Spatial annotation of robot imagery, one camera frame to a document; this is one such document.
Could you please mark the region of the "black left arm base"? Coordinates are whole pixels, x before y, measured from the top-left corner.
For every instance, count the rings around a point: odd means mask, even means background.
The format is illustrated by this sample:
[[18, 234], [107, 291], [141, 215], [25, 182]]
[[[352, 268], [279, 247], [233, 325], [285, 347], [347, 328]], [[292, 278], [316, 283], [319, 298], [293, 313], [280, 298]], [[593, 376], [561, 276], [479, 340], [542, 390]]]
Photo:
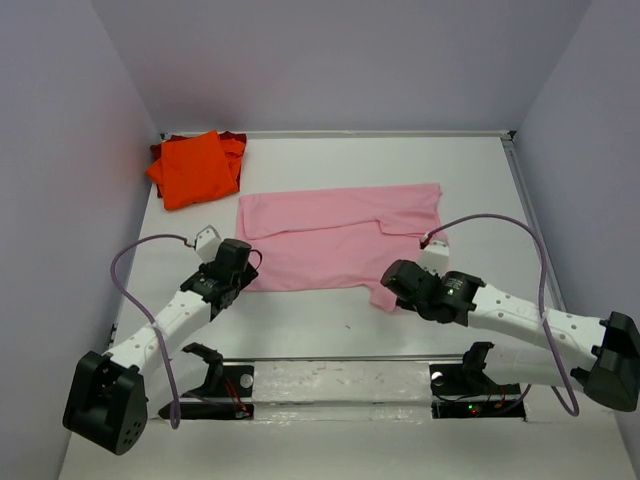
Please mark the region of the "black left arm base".
[[180, 397], [181, 420], [242, 421], [254, 417], [254, 371], [251, 364], [232, 364], [217, 350], [192, 342], [182, 351], [199, 357], [207, 371]]

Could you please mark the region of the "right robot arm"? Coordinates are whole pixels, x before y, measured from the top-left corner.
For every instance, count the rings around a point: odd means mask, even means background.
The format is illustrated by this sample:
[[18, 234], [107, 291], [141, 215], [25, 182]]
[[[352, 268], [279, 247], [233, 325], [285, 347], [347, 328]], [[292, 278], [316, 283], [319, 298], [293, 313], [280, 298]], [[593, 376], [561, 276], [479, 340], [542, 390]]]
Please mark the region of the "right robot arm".
[[563, 387], [612, 410], [633, 412], [638, 406], [639, 331], [626, 314], [541, 312], [478, 277], [458, 271], [438, 276], [408, 260], [395, 261], [381, 283], [400, 308], [424, 320], [493, 331], [529, 346], [476, 341], [460, 364], [444, 371], [445, 383], [473, 393], [508, 384]]

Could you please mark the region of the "pink t shirt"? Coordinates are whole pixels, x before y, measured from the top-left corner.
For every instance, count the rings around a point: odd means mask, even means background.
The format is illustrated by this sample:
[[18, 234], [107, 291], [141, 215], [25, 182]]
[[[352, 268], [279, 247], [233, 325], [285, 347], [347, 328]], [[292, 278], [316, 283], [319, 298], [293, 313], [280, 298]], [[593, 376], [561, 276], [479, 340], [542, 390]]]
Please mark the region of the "pink t shirt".
[[262, 254], [254, 292], [365, 287], [391, 313], [380, 283], [397, 259], [415, 259], [423, 234], [439, 227], [439, 184], [244, 195], [236, 236]]

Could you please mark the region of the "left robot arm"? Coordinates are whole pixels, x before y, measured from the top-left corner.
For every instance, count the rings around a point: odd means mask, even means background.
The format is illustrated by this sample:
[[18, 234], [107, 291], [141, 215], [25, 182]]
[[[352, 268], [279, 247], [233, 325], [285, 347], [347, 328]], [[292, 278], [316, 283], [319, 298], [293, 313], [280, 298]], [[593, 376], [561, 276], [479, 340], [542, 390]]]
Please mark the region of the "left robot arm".
[[[157, 314], [143, 308], [146, 325], [104, 353], [87, 352], [76, 365], [62, 424], [115, 455], [135, 445], [151, 415], [166, 408], [170, 426], [178, 428], [182, 395], [209, 395], [227, 382], [222, 355], [189, 338], [257, 278], [250, 262], [254, 250], [213, 230], [190, 246], [201, 263], [169, 303]], [[175, 353], [200, 359], [189, 367], [186, 380], [175, 374]]]

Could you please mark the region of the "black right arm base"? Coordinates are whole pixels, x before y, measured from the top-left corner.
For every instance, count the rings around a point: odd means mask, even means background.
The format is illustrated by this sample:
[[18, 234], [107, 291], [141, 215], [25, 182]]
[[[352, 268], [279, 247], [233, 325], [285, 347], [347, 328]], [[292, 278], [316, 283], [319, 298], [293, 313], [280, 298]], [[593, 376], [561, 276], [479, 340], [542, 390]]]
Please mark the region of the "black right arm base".
[[446, 419], [526, 419], [519, 384], [500, 384], [486, 375], [495, 346], [475, 342], [460, 360], [429, 365], [431, 414]]

